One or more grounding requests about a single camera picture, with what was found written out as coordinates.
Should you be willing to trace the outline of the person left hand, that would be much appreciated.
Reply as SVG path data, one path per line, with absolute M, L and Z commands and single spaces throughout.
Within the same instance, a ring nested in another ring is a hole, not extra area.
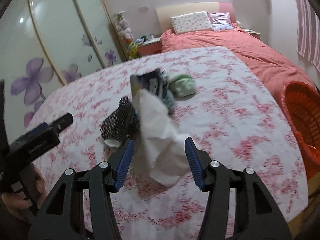
M 35 186 L 37 191 L 40 193 L 40 196 L 37 199 L 37 207 L 41 207 L 47 197 L 45 181 L 39 169 L 34 167 L 34 170 Z M 31 207 L 32 203 L 30 200 L 26 200 L 25 198 L 26 196 L 24 195 L 24 192 L 1 194 L 1 200 L 11 215 L 25 222 L 31 222 L 33 218 L 29 207 Z

